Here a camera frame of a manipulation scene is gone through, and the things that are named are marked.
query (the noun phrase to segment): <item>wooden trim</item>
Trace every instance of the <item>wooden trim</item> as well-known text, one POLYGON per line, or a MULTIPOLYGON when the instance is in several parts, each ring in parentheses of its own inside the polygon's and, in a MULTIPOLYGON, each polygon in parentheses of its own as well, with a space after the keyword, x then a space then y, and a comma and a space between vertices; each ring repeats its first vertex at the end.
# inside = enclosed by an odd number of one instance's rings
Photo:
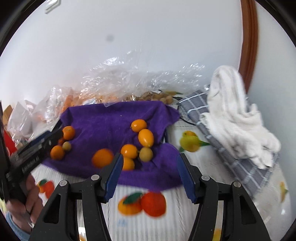
POLYGON ((243 43, 239 72, 248 92, 254 74, 258 49, 258 18, 254 0, 241 0, 243 43))

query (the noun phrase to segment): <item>red object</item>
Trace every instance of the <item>red object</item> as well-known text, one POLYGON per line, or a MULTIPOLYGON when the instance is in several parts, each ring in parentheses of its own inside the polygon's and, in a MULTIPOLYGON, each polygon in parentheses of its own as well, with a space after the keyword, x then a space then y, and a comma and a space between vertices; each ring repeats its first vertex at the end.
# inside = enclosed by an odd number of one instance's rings
POLYGON ((52 181, 48 181, 42 187, 45 190, 45 196, 49 198, 54 192, 54 183, 52 181))
POLYGON ((17 151, 14 142, 11 140, 10 136, 7 134, 5 130, 4 130, 4 142, 6 145, 8 156, 11 156, 14 152, 17 151))
POLYGON ((141 198, 141 206, 145 213, 152 217, 162 216, 166 211, 165 197, 161 193, 146 193, 141 198))

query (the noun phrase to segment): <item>blue sleeve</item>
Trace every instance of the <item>blue sleeve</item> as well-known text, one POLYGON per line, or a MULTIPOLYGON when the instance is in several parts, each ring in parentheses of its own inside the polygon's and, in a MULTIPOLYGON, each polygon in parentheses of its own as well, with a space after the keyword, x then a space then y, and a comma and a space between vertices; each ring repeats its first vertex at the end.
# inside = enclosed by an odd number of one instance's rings
POLYGON ((21 230, 12 220, 11 214, 8 212, 6 214, 6 220, 9 224, 9 226, 11 227, 11 229, 14 231, 14 233, 16 234, 16 236, 18 236, 18 238, 21 241, 28 241, 30 235, 28 233, 26 233, 25 231, 21 230))

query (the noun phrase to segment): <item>human hand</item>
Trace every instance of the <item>human hand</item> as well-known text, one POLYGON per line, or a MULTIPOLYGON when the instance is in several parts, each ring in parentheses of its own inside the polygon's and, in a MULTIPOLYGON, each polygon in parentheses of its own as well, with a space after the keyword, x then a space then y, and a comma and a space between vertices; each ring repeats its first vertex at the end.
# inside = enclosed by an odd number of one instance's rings
POLYGON ((35 179, 31 174, 26 180, 26 187, 28 190, 26 205, 22 204, 19 200, 11 199, 6 203, 6 208, 11 213, 14 223, 23 231, 30 233, 31 227, 23 215, 26 211, 31 213, 31 221, 35 224, 43 209, 43 203, 39 197, 39 187, 35 185, 35 179))

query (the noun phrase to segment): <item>white cloth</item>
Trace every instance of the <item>white cloth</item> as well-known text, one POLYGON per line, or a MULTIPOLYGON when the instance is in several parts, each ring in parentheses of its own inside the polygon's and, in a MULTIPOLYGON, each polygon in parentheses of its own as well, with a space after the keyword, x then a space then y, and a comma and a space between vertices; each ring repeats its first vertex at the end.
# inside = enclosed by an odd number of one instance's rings
POLYGON ((256 104, 247 111, 244 84, 238 71, 220 66, 214 72, 207 97, 209 113, 201 121, 235 158, 250 158, 260 169, 271 167, 279 140, 264 126, 256 104))

